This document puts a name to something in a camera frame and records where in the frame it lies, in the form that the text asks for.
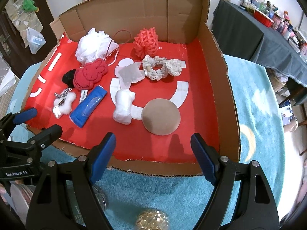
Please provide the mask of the person left hand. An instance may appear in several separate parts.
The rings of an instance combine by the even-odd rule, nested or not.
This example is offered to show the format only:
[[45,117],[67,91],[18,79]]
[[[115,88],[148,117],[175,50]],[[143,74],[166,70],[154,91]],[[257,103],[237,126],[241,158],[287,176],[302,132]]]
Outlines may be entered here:
[[10,197],[10,195],[8,194],[8,192],[6,191],[5,187],[2,184],[0,184],[0,195],[5,204],[12,205],[12,198]]

